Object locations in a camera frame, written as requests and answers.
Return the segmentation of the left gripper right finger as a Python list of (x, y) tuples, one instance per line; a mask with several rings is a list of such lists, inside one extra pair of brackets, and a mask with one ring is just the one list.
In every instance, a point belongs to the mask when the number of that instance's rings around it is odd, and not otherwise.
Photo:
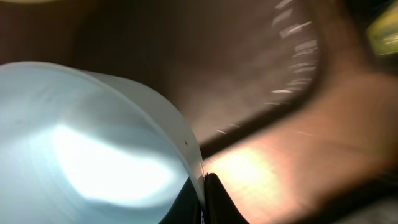
[(205, 202), (205, 223), (248, 224), (214, 173), (205, 176)]

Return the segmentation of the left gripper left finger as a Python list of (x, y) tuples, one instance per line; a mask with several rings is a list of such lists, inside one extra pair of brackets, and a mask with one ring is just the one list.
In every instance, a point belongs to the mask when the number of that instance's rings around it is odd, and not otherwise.
[(159, 224), (202, 224), (201, 206), (189, 178)]

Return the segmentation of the light blue bowl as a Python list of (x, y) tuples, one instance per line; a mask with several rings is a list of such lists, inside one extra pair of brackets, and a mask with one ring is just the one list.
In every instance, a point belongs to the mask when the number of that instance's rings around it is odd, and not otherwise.
[(44, 62), (1, 66), (1, 223), (160, 223), (198, 141), (176, 107), (121, 77)]

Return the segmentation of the green yellow snack wrapper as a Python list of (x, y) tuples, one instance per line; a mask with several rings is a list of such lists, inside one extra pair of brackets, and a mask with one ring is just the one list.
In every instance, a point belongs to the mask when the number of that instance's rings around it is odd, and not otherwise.
[(368, 27), (366, 34), (377, 56), (397, 53), (397, 0)]

